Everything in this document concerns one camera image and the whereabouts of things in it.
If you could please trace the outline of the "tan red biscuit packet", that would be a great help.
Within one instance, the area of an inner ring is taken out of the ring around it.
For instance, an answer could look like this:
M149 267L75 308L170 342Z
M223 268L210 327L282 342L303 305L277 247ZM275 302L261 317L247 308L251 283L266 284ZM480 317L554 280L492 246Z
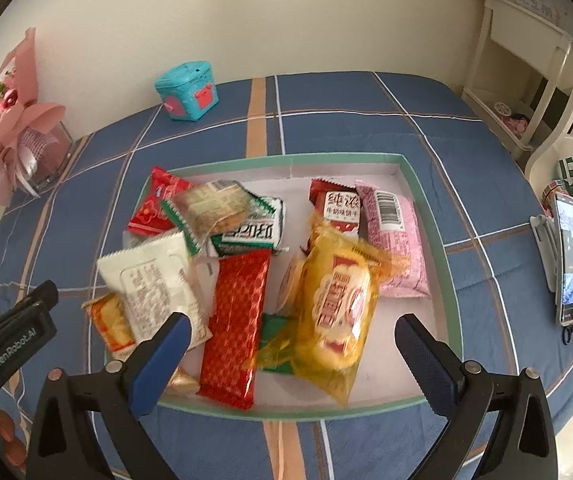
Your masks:
M122 300L116 292L88 300L81 305L81 309L100 334L112 359L126 362L137 348L137 342L126 318ZM198 381L181 366L177 366L165 392L176 396L197 393Z

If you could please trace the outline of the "white cream snack packet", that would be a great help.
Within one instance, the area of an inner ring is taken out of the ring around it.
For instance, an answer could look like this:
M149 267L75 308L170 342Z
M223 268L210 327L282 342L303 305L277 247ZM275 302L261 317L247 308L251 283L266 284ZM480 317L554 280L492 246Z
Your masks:
M191 349L208 341L200 301L192 285L192 257L183 232L172 231L98 260L106 286L123 300L137 343L151 339L174 313L187 315Z

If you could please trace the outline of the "red patterned snack packet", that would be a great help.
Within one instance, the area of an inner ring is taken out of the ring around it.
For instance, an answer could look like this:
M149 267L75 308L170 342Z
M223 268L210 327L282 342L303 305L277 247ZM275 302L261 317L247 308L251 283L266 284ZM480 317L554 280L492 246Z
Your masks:
M270 260L268 249L219 260L198 394L230 408L246 411L254 404L250 361L259 348Z

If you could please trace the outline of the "red candy packet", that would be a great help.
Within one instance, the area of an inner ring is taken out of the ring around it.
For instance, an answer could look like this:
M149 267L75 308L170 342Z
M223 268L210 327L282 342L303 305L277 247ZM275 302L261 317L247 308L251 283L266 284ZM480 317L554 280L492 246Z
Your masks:
M160 167L154 167L151 172L149 192L129 220L126 231L149 237L171 230L174 225L160 204L162 200L187 191L192 186L192 182L174 176Z

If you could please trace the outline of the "small green white packet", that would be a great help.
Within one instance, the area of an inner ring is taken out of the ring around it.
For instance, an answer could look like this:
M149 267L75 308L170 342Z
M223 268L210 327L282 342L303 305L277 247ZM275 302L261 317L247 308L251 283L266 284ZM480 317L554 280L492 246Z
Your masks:
M282 330L282 328L287 325L289 319L285 316L277 314L264 313L262 315L262 326L260 326L260 339L259 348L265 348L270 341L276 337L277 333ZM284 362L275 366L264 366L262 368L264 372L281 374L281 375L292 375L293 370L290 362Z

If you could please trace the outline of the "yellow cake packet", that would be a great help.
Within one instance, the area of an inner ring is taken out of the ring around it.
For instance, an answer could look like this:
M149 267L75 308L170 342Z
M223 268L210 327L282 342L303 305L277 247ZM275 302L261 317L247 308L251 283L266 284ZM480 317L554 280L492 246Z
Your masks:
M408 266L360 237L343 234L314 212L299 292L289 322L250 363L290 362L293 375L343 406L349 404L380 286Z

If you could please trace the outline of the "pink lid jelly cup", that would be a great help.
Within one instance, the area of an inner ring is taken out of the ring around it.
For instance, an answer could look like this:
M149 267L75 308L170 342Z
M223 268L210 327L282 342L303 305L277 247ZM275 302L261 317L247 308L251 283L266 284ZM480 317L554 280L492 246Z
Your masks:
M306 257L303 252L296 252L286 267L277 300L277 313L279 315L289 315L295 306L305 261Z

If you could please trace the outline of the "purple pink snack packet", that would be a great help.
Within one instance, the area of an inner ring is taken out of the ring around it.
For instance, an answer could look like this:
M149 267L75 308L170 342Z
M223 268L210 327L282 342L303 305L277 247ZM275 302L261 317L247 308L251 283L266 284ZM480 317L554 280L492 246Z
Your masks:
M408 197L356 182L363 204L369 243L392 258L406 258L401 274L380 286L380 294L392 298L430 298L427 266L415 204Z

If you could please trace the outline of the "clear green-edged cake packet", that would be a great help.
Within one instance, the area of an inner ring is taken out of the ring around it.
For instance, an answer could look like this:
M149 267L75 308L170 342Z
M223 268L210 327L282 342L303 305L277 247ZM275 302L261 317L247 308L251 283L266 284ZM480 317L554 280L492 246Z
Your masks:
M184 234L189 254L198 255L209 237L234 231L258 214L270 218L276 208L235 180L191 186L160 201L160 208Z

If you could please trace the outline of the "green white cracker packet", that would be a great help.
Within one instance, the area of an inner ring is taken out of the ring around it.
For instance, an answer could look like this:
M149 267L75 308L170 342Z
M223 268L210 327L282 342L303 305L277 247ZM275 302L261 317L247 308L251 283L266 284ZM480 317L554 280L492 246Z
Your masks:
M210 241L218 257L245 254L259 249L280 252L285 219L285 204L282 198L262 196L273 213L257 208L233 231L214 235Z

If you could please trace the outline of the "dark red small packet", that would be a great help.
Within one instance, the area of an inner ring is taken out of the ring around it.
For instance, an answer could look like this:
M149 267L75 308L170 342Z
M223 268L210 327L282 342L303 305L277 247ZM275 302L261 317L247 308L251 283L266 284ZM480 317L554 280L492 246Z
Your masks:
M309 201L318 214L347 236L358 236L361 202L356 188L325 179L311 180Z

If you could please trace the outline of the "blue plaid tablecloth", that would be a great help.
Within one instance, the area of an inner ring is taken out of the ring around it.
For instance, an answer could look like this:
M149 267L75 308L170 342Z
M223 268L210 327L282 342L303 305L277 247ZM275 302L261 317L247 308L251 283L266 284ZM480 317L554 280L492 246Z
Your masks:
M104 294L96 258L123 229L153 166L323 152L406 157L443 240L465 359L495 373L541 373L556 432L573 415L573 339L565 346L526 222L541 204L484 122L445 84L390 73L273 76L220 84L198 122L160 105L74 144L40 198L16 193L0 221L0 309L44 280L58 285L58 334L0 391L29 439L49 370L99 370L101 338L80 306ZM180 479L407 479L444 426L425 402L322 422L244 422L156 408L143 426Z

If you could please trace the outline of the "smartphone on stand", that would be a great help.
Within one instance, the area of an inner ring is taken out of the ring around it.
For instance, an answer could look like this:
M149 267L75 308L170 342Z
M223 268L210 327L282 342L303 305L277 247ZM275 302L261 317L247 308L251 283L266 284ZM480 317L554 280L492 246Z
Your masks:
M555 295L556 319L573 326L573 197L554 192L549 198L551 215L529 218L547 286Z

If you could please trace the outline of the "glass vase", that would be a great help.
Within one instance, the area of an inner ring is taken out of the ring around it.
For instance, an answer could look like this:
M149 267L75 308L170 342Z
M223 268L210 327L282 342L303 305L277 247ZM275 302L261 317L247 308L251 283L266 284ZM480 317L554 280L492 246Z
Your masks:
M73 140L63 122L49 133L26 128L17 145L17 182L26 193L38 197L62 174L72 149Z

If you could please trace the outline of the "pink paper flower bouquet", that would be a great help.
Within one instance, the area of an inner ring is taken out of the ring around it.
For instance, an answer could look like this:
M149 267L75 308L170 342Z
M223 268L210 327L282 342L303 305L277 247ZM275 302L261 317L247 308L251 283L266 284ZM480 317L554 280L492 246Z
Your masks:
M66 107L39 99L36 29L30 28L0 66L0 206L24 188L16 180L17 145L26 128L49 133L63 122Z

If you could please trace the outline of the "white tray teal rim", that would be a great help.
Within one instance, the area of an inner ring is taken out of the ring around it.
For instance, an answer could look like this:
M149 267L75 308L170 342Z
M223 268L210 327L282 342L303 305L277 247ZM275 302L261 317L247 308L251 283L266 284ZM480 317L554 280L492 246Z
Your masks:
M379 300L356 382L345 406L304 379L258 372L251 410L229 408L197 394L165 394L158 402L164 408L229 419L310 422L385 413L421 403L424 397L395 344L395 324L406 313L416 315L436 339L449 344L457 356L462 355L458 300L442 237L418 177L404 156L349 152L274 155L176 168L173 173L192 183L237 180L258 195L282 198L286 209L283 244L288 250L270 264L265 301L268 313L277 312L283 275L296 248L306 244L308 217L313 211L308 190L314 178L346 185L361 180L411 198L418 216L431 295Z

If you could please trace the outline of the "teal toy box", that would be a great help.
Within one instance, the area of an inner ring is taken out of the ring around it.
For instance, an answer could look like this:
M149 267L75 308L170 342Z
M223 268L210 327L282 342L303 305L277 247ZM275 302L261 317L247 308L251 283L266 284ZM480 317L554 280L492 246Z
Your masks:
M212 65L192 61L168 70L154 81L154 88L172 120L197 122L218 104Z

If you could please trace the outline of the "white shelf rack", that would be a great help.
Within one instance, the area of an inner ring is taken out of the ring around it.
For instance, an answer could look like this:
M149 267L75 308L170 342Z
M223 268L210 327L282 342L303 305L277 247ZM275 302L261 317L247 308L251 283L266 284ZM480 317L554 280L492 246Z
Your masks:
M521 70L513 87L481 84L489 48ZM499 137L529 180L547 177L573 156L573 38L563 28L507 0L484 0L479 40L462 98Z

